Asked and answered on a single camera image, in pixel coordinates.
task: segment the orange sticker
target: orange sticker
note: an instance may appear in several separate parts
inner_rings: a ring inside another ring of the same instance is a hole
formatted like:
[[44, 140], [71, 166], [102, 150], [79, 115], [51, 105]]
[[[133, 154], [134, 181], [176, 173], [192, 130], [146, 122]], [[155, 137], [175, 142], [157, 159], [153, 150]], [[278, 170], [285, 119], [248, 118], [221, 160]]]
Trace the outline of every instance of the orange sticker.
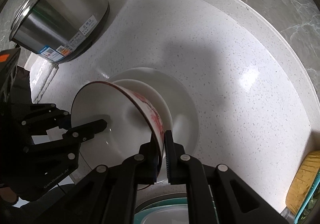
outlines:
[[10, 54], [0, 55], [0, 62], [5, 62], [9, 56], [10, 56]]

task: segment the yellow container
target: yellow container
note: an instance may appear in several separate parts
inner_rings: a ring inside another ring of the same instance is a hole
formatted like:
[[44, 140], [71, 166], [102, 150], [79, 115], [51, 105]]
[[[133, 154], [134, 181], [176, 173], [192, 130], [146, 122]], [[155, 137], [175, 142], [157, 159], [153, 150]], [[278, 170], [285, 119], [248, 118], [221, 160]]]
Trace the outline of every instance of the yellow container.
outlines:
[[289, 188], [285, 204], [297, 214], [320, 168], [320, 151], [309, 153], [303, 160]]

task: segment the white speckled countertop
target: white speckled countertop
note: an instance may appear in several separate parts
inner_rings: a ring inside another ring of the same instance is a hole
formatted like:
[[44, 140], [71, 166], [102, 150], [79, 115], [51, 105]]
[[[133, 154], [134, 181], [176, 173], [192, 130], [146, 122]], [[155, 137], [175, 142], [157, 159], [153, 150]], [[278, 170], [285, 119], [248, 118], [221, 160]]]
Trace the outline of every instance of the white speckled countertop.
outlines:
[[[59, 65], [41, 103], [70, 111], [78, 90], [132, 67], [176, 77], [198, 109], [195, 157], [225, 163], [277, 211], [319, 131], [320, 107], [301, 62], [281, 35], [240, 0], [109, 0], [101, 37]], [[55, 131], [50, 133], [55, 139]], [[76, 176], [85, 174], [84, 162]], [[137, 203], [183, 192], [166, 182]]]

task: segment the brown rim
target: brown rim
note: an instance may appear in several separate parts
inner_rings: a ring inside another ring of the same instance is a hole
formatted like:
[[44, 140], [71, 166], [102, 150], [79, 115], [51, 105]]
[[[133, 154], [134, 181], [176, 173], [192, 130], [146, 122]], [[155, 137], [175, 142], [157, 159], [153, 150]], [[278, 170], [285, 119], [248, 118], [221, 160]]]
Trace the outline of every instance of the brown rim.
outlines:
[[148, 119], [148, 117], [145, 115], [145, 113], [143, 112], [143, 110], [139, 107], [139, 105], [125, 92], [123, 91], [122, 89], [120, 89], [116, 84], [114, 83], [110, 83], [110, 82], [103, 82], [103, 81], [94, 81], [94, 82], [90, 82], [90, 83], [87, 83], [86, 85], [82, 86], [80, 88], [80, 90], [78, 90], [77, 94], [75, 95], [74, 99], [73, 99], [73, 102], [72, 102], [72, 106], [71, 106], [71, 113], [72, 113], [72, 108], [73, 108], [73, 103], [78, 95], [78, 93], [86, 86], [90, 85], [90, 84], [93, 84], [93, 83], [102, 83], [102, 84], [106, 84], [106, 85], [109, 85], [111, 87], [114, 87], [115, 89], [117, 89], [118, 91], [120, 91], [122, 94], [124, 94], [134, 105], [135, 107], [138, 109], [138, 111], [140, 111], [140, 113], [142, 114], [142, 116], [144, 117], [144, 119], [146, 120], [151, 132], [152, 132], [152, 136], [154, 137], [155, 141], [156, 141], [156, 144], [157, 144], [157, 150], [158, 150], [158, 175], [160, 173], [160, 170], [161, 170], [161, 164], [162, 164], [162, 156], [161, 155], [161, 150], [160, 150], [160, 144], [158, 142], [158, 139], [156, 138], [156, 133], [154, 132], [153, 130], [153, 127]]

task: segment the sticker label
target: sticker label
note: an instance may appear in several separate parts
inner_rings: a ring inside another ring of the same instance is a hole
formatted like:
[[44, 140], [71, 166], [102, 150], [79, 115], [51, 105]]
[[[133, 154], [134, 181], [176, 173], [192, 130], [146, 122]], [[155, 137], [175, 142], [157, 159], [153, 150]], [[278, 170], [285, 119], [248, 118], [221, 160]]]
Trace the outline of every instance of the sticker label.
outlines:
[[97, 23], [96, 18], [92, 15], [80, 28], [80, 32], [86, 35]]
[[63, 56], [67, 56], [68, 54], [71, 54], [72, 52], [69, 49], [64, 48], [63, 46], [59, 46], [56, 49], [57, 52], [59, 52], [60, 54], [62, 54]]
[[65, 49], [73, 52], [83, 41], [85, 40], [85, 36], [81, 32], [77, 32], [71, 40], [64, 46]]
[[50, 48], [49, 46], [45, 46], [44, 48], [42, 48], [42, 50], [39, 53], [54, 62], [57, 62], [64, 57], [63, 55], [59, 54], [56, 50]]

